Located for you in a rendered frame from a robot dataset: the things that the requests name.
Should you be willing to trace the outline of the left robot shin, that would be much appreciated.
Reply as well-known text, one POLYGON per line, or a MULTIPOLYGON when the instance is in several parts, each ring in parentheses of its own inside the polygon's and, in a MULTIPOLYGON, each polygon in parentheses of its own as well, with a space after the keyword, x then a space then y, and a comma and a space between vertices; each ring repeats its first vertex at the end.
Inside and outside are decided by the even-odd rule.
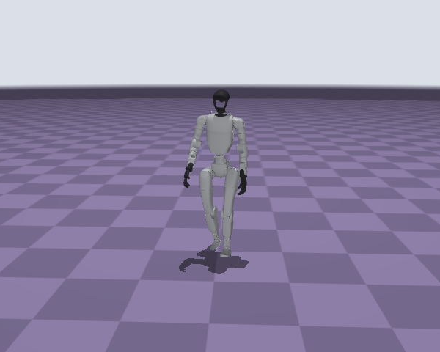
POLYGON ((232 210, 232 214, 230 217, 225 216, 222 222, 222 234, 224 237, 224 248, 230 249, 230 238, 233 229, 233 215, 234 211, 232 210))

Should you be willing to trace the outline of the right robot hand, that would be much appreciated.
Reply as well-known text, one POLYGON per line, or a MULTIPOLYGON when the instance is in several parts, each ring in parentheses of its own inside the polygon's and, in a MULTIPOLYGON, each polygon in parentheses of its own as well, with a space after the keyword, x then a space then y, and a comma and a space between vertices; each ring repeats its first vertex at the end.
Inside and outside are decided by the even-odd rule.
POLYGON ((188 166, 186 167, 186 171, 185 171, 185 174, 184 174, 184 182, 183 182, 183 185, 186 188, 189 188, 189 184, 187 183, 187 178, 190 179, 190 177, 188 175, 189 175, 189 172, 192 172, 193 165, 194 164, 190 162, 188 164, 188 166))

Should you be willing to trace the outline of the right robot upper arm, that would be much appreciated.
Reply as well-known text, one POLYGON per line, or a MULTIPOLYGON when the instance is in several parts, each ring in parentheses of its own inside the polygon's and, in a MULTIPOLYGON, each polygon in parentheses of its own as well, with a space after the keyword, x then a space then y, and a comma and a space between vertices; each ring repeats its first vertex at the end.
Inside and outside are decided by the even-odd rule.
POLYGON ((202 133, 204 131, 204 125, 206 125, 206 119, 208 115, 202 115, 197 118, 197 124, 194 130, 194 143, 193 147, 199 149, 201 146, 200 138, 202 136, 202 133))

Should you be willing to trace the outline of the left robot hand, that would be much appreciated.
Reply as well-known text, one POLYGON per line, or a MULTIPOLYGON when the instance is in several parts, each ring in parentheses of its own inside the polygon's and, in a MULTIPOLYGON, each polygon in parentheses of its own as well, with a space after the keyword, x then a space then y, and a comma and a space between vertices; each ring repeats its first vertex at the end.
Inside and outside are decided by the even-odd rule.
POLYGON ((244 175, 244 170, 240 170, 240 177, 241 177, 241 184, 239 185, 238 189, 241 187, 241 191, 237 193, 238 195, 242 195, 244 192, 246 192, 246 177, 247 175, 244 175))

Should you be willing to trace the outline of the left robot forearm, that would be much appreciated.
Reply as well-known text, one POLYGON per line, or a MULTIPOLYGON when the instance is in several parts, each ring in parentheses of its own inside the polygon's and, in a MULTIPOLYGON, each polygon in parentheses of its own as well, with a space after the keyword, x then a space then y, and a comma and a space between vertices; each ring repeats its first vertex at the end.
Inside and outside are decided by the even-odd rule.
POLYGON ((240 170, 244 170, 244 175, 247 175, 247 157, 248 157, 248 147, 247 144, 243 145, 243 153, 239 154, 240 161, 239 161, 239 174, 240 170))

